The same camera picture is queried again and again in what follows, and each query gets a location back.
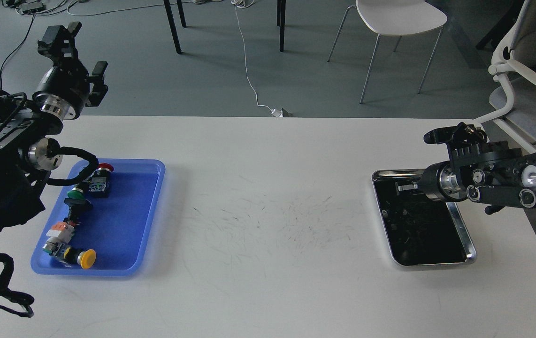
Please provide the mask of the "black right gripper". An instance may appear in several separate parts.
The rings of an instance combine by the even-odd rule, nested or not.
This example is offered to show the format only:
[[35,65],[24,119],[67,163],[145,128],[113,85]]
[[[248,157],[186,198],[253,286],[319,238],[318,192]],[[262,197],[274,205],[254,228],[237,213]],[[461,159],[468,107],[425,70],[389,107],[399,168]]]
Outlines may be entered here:
[[465,200],[465,189],[460,186],[458,178],[449,162],[434,163],[427,167],[418,184],[398,184],[399,193],[421,193],[429,199],[443,202],[460,202]]

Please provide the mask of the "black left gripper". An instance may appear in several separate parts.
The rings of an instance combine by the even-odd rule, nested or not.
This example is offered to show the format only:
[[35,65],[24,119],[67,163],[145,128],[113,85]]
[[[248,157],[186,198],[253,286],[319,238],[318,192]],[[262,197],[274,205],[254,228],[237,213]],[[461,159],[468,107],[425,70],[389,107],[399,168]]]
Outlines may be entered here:
[[98,107],[108,92],[104,77],[108,62],[96,62],[88,74],[79,60],[75,36],[81,28],[81,22],[71,22],[67,28],[49,26],[37,41],[37,52],[52,60],[54,67],[45,73],[32,100],[41,111],[62,121],[78,118],[84,107]]

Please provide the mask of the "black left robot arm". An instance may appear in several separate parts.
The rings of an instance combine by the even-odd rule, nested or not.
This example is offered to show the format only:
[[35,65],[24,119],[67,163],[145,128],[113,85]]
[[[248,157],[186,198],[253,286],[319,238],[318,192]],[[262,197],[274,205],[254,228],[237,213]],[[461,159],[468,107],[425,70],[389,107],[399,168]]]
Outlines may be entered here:
[[[67,222],[62,230],[52,231],[43,249],[62,263],[89,268],[96,253],[74,248],[69,240],[79,216],[92,208],[84,192],[102,166],[94,154],[62,147],[53,139],[65,120],[78,118],[84,107],[100,105],[108,91],[107,62],[97,62],[89,73],[79,60],[75,38],[81,26],[71,22],[47,28],[37,51],[52,61],[52,67],[30,98],[0,90],[0,231],[25,224],[43,211],[40,196],[45,186],[75,185],[76,192],[67,198]],[[0,309],[32,317],[34,298],[9,287],[13,272],[13,258],[0,253]]]

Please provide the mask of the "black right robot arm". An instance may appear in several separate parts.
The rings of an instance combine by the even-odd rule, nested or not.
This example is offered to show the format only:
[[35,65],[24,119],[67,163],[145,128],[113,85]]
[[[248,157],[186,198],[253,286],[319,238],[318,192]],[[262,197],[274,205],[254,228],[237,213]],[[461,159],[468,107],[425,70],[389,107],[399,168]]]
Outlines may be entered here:
[[451,156],[427,167],[421,176],[396,184],[395,190],[424,194],[431,200],[485,204],[487,215],[505,207],[536,208],[536,153],[517,148],[476,156]]

